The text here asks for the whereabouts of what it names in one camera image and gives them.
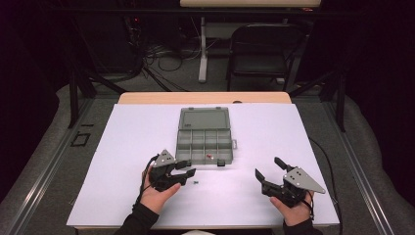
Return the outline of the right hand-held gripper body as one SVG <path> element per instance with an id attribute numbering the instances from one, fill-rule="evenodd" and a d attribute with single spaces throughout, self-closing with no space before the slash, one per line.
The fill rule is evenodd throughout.
<path id="1" fill-rule="evenodd" d="M 325 194 L 326 190 L 301 167 L 288 166 L 283 175 L 283 184 L 280 200 L 289 208 L 296 206 L 305 199 L 305 195 L 312 191 Z"/>

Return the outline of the white-legged desk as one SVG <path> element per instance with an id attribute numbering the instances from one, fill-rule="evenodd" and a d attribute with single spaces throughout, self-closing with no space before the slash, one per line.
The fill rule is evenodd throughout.
<path id="1" fill-rule="evenodd" d="M 196 10 L 231 10 L 248 8 L 270 8 L 282 10 L 310 10 L 319 9 L 323 0 L 179 0 L 182 8 Z M 200 45 L 201 45 L 201 60 L 199 71 L 199 82 L 207 81 L 208 74 L 208 47 L 207 39 L 228 39 L 242 22 L 237 20 L 235 23 L 224 23 L 213 20 L 208 20 L 206 17 L 201 17 L 200 23 Z"/>

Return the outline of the black folding chair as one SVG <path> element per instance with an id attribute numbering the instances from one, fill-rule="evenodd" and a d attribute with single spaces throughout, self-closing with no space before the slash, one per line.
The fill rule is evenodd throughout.
<path id="1" fill-rule="evenodd" d="M 307 35 L 308 29 L 295 23 L 251 23 L 237 28 L 230 39 L 227 90 L 235 77 L 282 78 L 286 89 L 295 54 Z"/>

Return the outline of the metal floor rail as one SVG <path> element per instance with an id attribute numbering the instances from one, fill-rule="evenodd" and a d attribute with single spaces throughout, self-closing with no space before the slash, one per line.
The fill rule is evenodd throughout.
<path id="1" fill-rule="evenodd" d="M 336 121 L 335 108 L 331 103 L 322 104 L 326 116 L 329 119 L 329 122 L 332 125 L 332 128 L 335 130 L 336 135 L 340 139 L 345 151 L 346 151 L 346 161 L 348 168 L 351 171 L 352 177 L 356 182 L 356 185 L 359 189 L 360 195 L 362 196 L 366 208 L 371 214 L 372 220 L 374 221 L 377 230 L 380 235 L 395 235 L 393 229 L 386 217 L 386 214 L 380 204 L 380 201 L 375 194 L 373 187 L 371 186 L 358 158 L 355 154 L 351 143 L 345 132 L 342 132 L 339 128 Z"/>
<path id="2" fill-rule="evenodd" d="M 0 204 L 0 235 L 20 235 L 24 231 L 93 102 L 86 99 L 81 103 L 78 120 L 72 128 L 64 122 L 66 105 L 60 106 L 37 149 Z"/>

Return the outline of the person's left hand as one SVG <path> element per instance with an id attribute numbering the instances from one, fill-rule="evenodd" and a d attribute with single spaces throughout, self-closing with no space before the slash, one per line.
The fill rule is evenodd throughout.
<path id="1" fill-rule="evenodd" d="M 179 189 L 181 188 L 180 183 L 176 183 L 173 186 L 169 187 L 168 189 L 159 192 L 155 188 L 151 186 L 150 183 L 150 172 L 152 171 L 152 168 L 149 167 L 145 181 L 144 181 L 144 187 L 141 191 L 140 195 L 141 198 L 139 202 L 147 207 L 149 210 L 156 214 L 160 214 L 162 211 L 162 208 L 164 204 L 173 196 L 175 195 Z"/>

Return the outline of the white table cover board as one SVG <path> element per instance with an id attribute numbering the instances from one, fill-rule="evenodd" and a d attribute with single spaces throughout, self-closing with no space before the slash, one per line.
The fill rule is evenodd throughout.
<path id="1" fill-rule="evenodd" d="M 237 142 L 232 164 L 200 165 L 194 177 L 169 199 L 157 229 L 226 229 L 279 226 L 282 216 L 262 195 L 254 173 L 282 181 L 274 158 L 303 168 L 324 181 L 293 104 L 231 104 Z M 173 152 L 181 108 L 178 105 L 114 107 L 68 224 L 81 228 L 119 227 L 139 194 L 141 172 L 162 150 Z"/>

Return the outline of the grey plastic compartment box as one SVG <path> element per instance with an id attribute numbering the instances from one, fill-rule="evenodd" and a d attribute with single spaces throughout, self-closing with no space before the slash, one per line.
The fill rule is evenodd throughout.
<path id="1" fill-rule="evenodd" d="M 180 112 L 175 157 L 192 165 L 226 166 L 233 162 L 229 110 L 226 107 L 183 108 Z"/>

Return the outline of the black metal frame stand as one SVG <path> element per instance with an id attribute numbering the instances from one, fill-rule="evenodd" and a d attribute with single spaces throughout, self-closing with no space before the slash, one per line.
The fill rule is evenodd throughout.
<path id="1" fill-rule="evenodd" d="M 309 81 L 300 88 L 296 88 L 289 92 L 291 98 L 297 97 L 305 91 L 311 89 L 313 86 L 324 83 L 322 91 L 320 92 L 321 101 L 330 101 L 334 94 L 337 94 L 336 98 L 336 124 L 341 132 L 345 132 L 345 101 L 346 101 L 346 73 L 342 70 L 331 70 L 324 73 L 320 77 Z"/>
<path id="2" fill-rule="evenodd" d="M 115 85 L 92 70 L 74 68 L 69 74 L 69 128 L 73 128 L 79 118 L 78 91 L 81 91 L 88 99 L 93 99 L 97 95 L 97 91 L 92 84 L 93 81 L 103 84 L 117 94 L 126 92 L 125 89 Z"/>

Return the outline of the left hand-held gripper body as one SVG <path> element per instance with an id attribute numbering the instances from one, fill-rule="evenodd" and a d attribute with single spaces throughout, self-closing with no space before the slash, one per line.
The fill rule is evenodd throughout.
<path id="1" fill-rule="evenodd" d="M 168 150 L 163 150 L 157 156 L 149 176 L 150 183 L 156 190 L 162 192 L 179 182 L 179 179 L 171 174 L 176 169 L 176 164 L 176 159 Z"/>

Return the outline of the light wooden table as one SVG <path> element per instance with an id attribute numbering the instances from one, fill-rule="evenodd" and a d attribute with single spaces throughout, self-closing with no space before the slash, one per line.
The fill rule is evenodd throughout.
<path id="1" fill-rule="evenodd" d="M 118 102 L 130 104 L 291 104 L 286 92 L 125 92 Z"/>

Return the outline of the person's right hand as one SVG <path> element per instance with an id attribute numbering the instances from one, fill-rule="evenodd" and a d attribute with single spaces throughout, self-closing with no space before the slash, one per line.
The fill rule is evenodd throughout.
<path id="1" fill-rule="evenodd" d="M 286 224 L 293 226 L 310 218 L 312 197 L 313 193 L 308 192 L 304 198 L 305 203 L 301 202 L 292 208 L 287 207 L 275 197 L 270 197 L 269 201 L 283 215 Z"/>

